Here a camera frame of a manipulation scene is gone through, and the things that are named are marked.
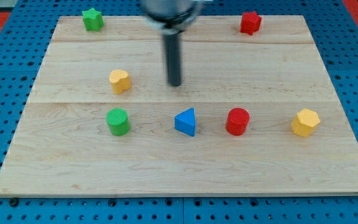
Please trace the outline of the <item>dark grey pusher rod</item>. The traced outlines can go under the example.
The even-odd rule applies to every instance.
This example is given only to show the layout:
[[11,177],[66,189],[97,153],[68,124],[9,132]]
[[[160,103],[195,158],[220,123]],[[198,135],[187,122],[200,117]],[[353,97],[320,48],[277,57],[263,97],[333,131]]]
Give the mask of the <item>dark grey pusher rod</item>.
[[167,70],[167,82],[172,86],[181,85],[180,33],[163,35],[163,46]]

